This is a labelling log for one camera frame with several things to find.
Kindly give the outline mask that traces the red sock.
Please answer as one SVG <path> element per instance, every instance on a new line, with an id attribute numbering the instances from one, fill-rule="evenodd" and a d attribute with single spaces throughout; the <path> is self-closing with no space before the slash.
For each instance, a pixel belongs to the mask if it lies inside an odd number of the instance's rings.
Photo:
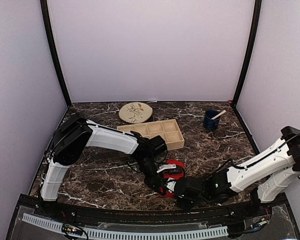
<path id="1" fill-rule="evenodd" d="M 183 173 L 181 173 L 181 174 L 174 174 L 174 175 L 168 174 L 167 172 L 160 172 L 159 174 L 163 174 L 163 178 L 165 180 L 168 180 L 168 181 L 169 180 L 179 180 L 180 178 L 183 178 L 183 177 L 186 176 L 185 165 L 181 161 L 176 160 L 176 159 L 168 159 L 166 161 L 166 163 L 164 163 L 164 165 L 165 164 L 176 164 L 178 166 L 181 166 L 184 169 Z"/>

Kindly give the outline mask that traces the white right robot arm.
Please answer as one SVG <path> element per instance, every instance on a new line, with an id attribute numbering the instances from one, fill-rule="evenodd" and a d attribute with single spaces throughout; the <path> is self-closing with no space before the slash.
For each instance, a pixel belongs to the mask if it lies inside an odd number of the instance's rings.
<path id="1" fill-rule="evenodd" d="M 245 205 L 245 213 L 256 217 L 295 179 L 300 179 L 300 130 L 286 126 L 281 137 L 253 158 L 232 163 L 206 178 L 182 177 L 168 183 L 181 208 L 194 203 L 223 204 L 250 185 L 266 178 L 251 193 L 252 201 Z"/>

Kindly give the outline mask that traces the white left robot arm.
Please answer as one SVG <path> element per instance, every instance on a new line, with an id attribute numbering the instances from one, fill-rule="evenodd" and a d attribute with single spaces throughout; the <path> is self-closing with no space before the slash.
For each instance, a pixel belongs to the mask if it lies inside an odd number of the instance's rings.
<path id="1" fill-rule="evenodd" d="M 52 136 L 45 152 L 49 161 L 40 196 L 43 199 L 41 210 L 50 218 L 57 218 L 60 206 L 54 201 L 68 168 L 76 163 L 86 147 L 98 147 L 131 155 L 144 174 L 145 184 L 153 191 L 166 194 L 163 174 L 155 164 L 156 156 L 167 151 L 165 140 L 157 135 L 142 137 L 140 133 L 124 132 L 99 125 L 85 118 L 81 113 L 72 115 Z"/>

